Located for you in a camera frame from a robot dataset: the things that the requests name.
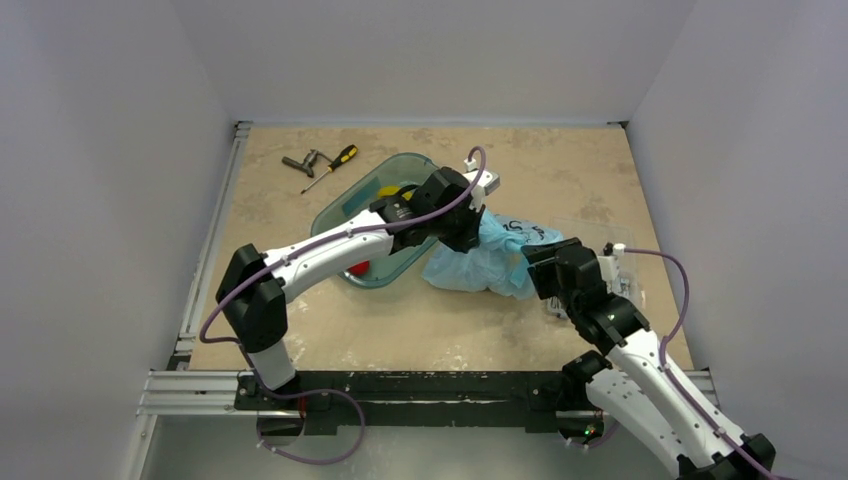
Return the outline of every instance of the workbench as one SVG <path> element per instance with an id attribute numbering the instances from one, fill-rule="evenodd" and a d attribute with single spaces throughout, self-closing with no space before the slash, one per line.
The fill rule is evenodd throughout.
<path id="1" fill-rule="evenodd" d="M 304 195 L 310 179 L 284 166 L 310 149 L 333 157 L 348 144 L 358 155 Z M 309 237 L 315 216 L 353 183 L 399 152 L 461 169 L 474 145 L 501 186 L 486 199 L 494 213 L 552 226 L 571 220 L 614 225 L 632 234 L 630 246 L 657 249 L 651 217 L 624 131 L 608 128 L 259 128 L 250 129 L 224 205 L 203 318 L 232 252 L 247 243 L 260 251 Z M 317 163 L 316 174 L 323 165 Z M 566 238 L 580 232 L 562 232 Z M 357 288 L 338 277 L 311 288 L 288 309 L 285 337 L 299 369 L 312 370 L 559 370 L 589 350 L 567 320 L 549 315 L 536 298 L 518 301 L 492 292 L 436 289 L 421 278 L 425 254 L 387 287 Z M 660 335 L 677 320 L 661 260 L 636 260 L 642 311 Z M 211 336 L 231 335 L 220 316 Z M 692 367 L 681 332 L 669 351 Z M 197 343 L 191 369 L 237 370 L 236 346 Z"/>

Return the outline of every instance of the plastic bag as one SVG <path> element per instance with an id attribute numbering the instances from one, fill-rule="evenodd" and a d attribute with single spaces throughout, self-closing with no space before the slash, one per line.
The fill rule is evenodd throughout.
<path id="1" fill-rule="evenodd" d="M 527 299 L 536 290 L 521 247 L 564 239 L 556 230 L 488 210 L 480 220 L 479 235 L 480 246 L 468 253 L 439 244 L 421 274 L 424 280 L 447 290 L 480 292 L 488 288 L 503 296 Z"/>

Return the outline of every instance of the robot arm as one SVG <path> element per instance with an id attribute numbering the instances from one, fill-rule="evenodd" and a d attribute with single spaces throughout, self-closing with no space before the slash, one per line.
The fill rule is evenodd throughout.
<path id="1" fill-rule="evenodd" d="M 489 171 L 480 174 L 471 194 L 447 213 L 420 223 L 407 222 L 455 200 L 478 175 L 473 160 L 465 161 L 465 169 L 466 173 L 460 174 L 443 167 L 415 188 L 409 200 L 401 192 L 382 198 L 348 222 L 295 245 L 261 253 L 253 244 L 236 250 L 215 295 L 219 303 L 246 279 L 279 264 L 223 308 L 253 367 L 270 389 L 284 387 L 296 374 L 283 336 L 288 330 L 286 305 L 298 295 L 353 265 L 420 245 L 430 236 L 460 252 L 479 244 L 483 199 L 500 184 L 498 175 Z"/>
<path id="2" fill-rule="evenodd" d="M 774 448 L 768 440 L 762 435 L 747 437 L 670 357 L 661 365 L 660 342 L 648 321 L 629 300 L 612 292 L 618 284 L 618 258 L 624 254 L 624 245 L 608 245 L 605 255 L 596 256 L 574 238 L 524 247 L 523 253 L 531 264 L 530 276 L 539 297 L 558 297 L 580 336 L 600 351 L 584 354 L 563 371 L 579 371 L 587 399 L 639 438 L 673 476 L 756 478 L 757 472 L 726 437 L 767 468 L 771 466 Z M 606 359 L 621 371 L 611 369 Z M 712 416 L 717 429 L 675 388 L 665 369 Z"/>

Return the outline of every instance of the black metal base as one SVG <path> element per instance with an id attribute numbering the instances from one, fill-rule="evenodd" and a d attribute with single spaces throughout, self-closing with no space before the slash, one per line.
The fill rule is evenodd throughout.
<path id="1" fill-rule="evenodd" d="M 589 424 L 558 419 L 558 411 L 594 411 L 586 399 L 564 395 L 562 372 L 338 372 L 303 371 L 286 385 L 294 393 L 342 390 L 365 412 L 369 426 L 520 427 L 528 433 L 567 435 Z M 297 410 L 296 400 L 268 398 L 251 374 L 239 377 L 236 410 Z M 340 425 L 358 425 L 353 406 L 337 395 L 311 395 L 305 405 L 306 435 L 332 435 Z"/>

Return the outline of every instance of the cable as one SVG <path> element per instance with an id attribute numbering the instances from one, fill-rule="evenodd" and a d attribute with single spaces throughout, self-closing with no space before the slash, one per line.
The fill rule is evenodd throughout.
<path id="1" fill-rule="evenodd" d="M 269 445 L 268 442 L 265 441 L 265 439 L 262 438 L 262 432 L 260 431 L 259 424 L 257 422 L 256 434 L 259 437 L 258 446 L 262 446 L 262 447 L 268 449 L 270 452 L 276 453 L 277 455 L 286 457 L 290 460 L 294 460 L 294 461 L 300 462 L 300 463 L 306 463 L 306 464 L 309 464 L 309 465 L 330 465 L 330 464 L 333 464 L 333 463 L 341 462 L 342 460 L 345 460 L 346 458 L 353 455 L 354 452 L 356 452 L 356 450 L 359 448 L 359 445 L 362 443 L 362 439 L 365 437 L 365 413 L 362 411 L 362 407 L 359 405 L 359 403 L 357 403 L 357 401 L 353 397 L 351 397 L 347 393 L 342 392 L 340 390 L 322 388 L 322 389 L 317 389 L 317 390 L 309 390 L 309 391 L 306 391 L 306 392 L 296 393 L 296 394 L 292 394 L 292 395 L 281 395 L 279 393 L 272 391 L 270 388 L 268 388 L 268 386 L 265 384 L 265 382 L 259 376 L 259 372 L 257 372 L 256 369 L 254 368 L 253 362 L 250 361 L 250 357 L 247 355 L 247 352 L 244 351 L 244 348 L 242 348 L 241 342 L 239 342 L 238 338 L 236 338 L 236 337 L 209 338 L 207 336 L 207 333 L 209 332 L 209 327 L 212 325 L 212 322 L 215 320 L 215 318 L 218 317 L 218 315 L 224 310 L 224 308 L 230 302 L 232 302 L 237 296 L 239 296 L 239 294 L 241 294 L 241 292 L 243 292 L 247 287 L 249 287 L 250 285 L 255 283 L 260 278 L 264 277 L 266 274 L 271 273 L 274 270 L 276 270 L 277 268 L 281 267 L 283 264 L 285 264 L 289 260 L 295 259 L 298 256 L 303 255 L 304 253 L 306 253 L 306 252 L 308 252 L 308 251 L 310 251 L 314 248 L 317 248 L 317 247 L 320 247 L 321 245 L 325 245 L 327 243 L 336 241 L 340 238 L 347 237 L 348 235 L 354 235 L 354 234 L 365 233 L 365 232 L 372 232 L 372 231 L 375 231 L 375 230 L 389 230 L 389 229 L 395 229 L 395 228 L 401 228 L 401 227 L 408 227 L 408 226 L 411 226 L 411 225 L 416 225 L 416 224 L 419 224 L 419 223 L 422 223 L 422 222 L 430 221 L 430 220 L 432 220 L 432 219 L 434 219 L 434 218 L 436 218 L 440 215 L 447 213 L 448 211 L 450 211 L 451 209 L 453 209 L 454 207 L 459 205 L 463 200 L 465 200 L 465 198 L 467 198 L 469 195 L 471 195 L 471 191 L 474 190 L 474 187 L 476 187 L 477 184 L 480 183 L 480 179 L 483 177 L 483 172 L 486 169 L 486 151 L 483 149 L 483 147 L 481 147 L 479 145 L 475 146 L 468 153 L 468 159 L 472 160 L 475 153 L 480 154 L 480 167 L 477 170 L 477 175 L 474 176 L 474 179 L 468 184 L 468 186 L 465 188 L 465 190 L 463 190 L 462 193 L 459 194 L 459 196 L 457 196 L 455 199 L 453 199 L 453 201 L 451 201 L 450 203 L 448 203 L 444 207 L 436 210 L 435 212 L 431 212 L 431 213 L 428 213 L 426 215 L 422 215 L 420 217 L 413 218 L 413 219 L 410 219 L 410 220 L 402 220 L 402 221 L 399 221 L 399 222 L 392 222 L 392 223 L 387 223 L 387 224 L 382 224 L 382 225 L 366 225 L 366 226 L 362 226 L 362 227 L 353 228 L 353 229 L 350 230 L 350 233 L 344 231 L 344 232 L 338 232 L 338 233 L 335 233 L 335 234 L 332 234 L 332 235 L 328 235 L 328 236 L 323 237 L 323 238 L 318 238 L 318 239 L 300 247 L 299 249 L 291 252 L 288 255 L 288 257 L 283 257 L 280 260 L 272 263 L 271 265 L 266 266 L 265 268 L 259 270 L 255 274 L 248 277 L 245 281 L 243 281 L 236 288 L 234 288 L 233 291 L 231 291 L 229 294 L 225 295 L 224 298 L 221 299 L 221 302 L 218 303 L 217 305 L 215 305 L 215 308 L 212 309 L 212 313 L 209 314 L 209 317 L 206 319 L 205 322 L 203 322 L 203 326 L 200 328 L 200 334 L 198 335 L 198 338 L 200 339 L 200 341 L 202 343 L 228 343 L 228 342 L 232 342 L 232 343 L 235 343 L 236 345 L 238 345 L 239 350 L 241 351 L 242 355 L 244 356 L 245 361 L 247 362 L 248 365 L 250 365 L 250 368 L 253 370 L 254 379 L 256 380 L 256 382 L 259 384 L 260 388 L 262 388 L 263 392 L 267 396 L 269 396 L 271 398 L 278 399 L 278 400 L 292 400 L 292 399 L 304 398 L 304 397 L 307 397 L 309 395 L 315 395 L 315 394 L 318 394 L 318 393 L 338 395 L 338 396 L 344 398 L 345 400 L 347 400 L 348 402 L 350 402 L 353 405 L 353 407 L 356 409 L 356 413 L 359 415 L 359 436 L 357 436 L 356 441 L 354 442 L 353 446 L 350 447 L 350 449 L 348 449 L 345 453 L 343 453 L 339 456 L 336 456 L 336 457 L 327 458 L 327 459 L 306 458 L 306 457 L 301 457 L 301 456 L 298 456 L 298 455 L 294 455 L 294 454 L 285 452 L 283 450 L 278 449 L 277 447 L 273 447 L 273 446 Z"/>
<path id="2" fill-rule="evenodd" d="M 667 368 L 666 365 L 666 350 L 668 348 L 669 342 L 677 335 L 677 332 L 680 331 L 680 328 L 683 326 L 683 321 L 686 319 L 686 312 L 689 310 L 689 276 L 686 274 L 686 269 L 683 268 L 683 264 L 680 263 L 680 260 L 676 259 L 674 256 L 669 255 L 667 253 L 658 252 L 656 250 L 645 250 L 641 248 L 625 248 L 625 252 L 628 253 L 638 253 L 644 255 L 654 255 L 657 257 L 665 258 L 666 260 L 671 261 L 680 270 L 680 276 L 683 278 L 683 305 L 680 307 L 680 318 L 677 319 L 677 323 L 674 325 L 674 328 L 671 329 L 671 333 L 664 336 L 662 341 L 660 341 L 660 365 L 663 367 L 663 373 L 665 373 L 666 377 L 668 377 L 669 381 L 674 385 L 674 388 L 677 389 L 678 393 L 698 412 L 698 414 L 713 428 L 713 431 L 721 432 L 720 436 L 722 440 L 727 442 L 736 453 L 739 454 L 740 457 L 744 458 L 752 467 L 754 467 L 761 475 L 768 478 L 769 480 L 780 480 L 783 477 L 779 477 L 772 472 L 770 472 L 766 467 L 764 467 L 760 462 L 756 461 L 751 455 L 748 454 L 742 447 L 736 443 L 736 441 L 730 437 L 721 426 L 716 422 L 712 416 L 704 410 L 703 407 L 695 400 L 692 395 L 686 391 L 686 388 L 680 383 L 680 380 L 674 375 L 670 368 Z"/>

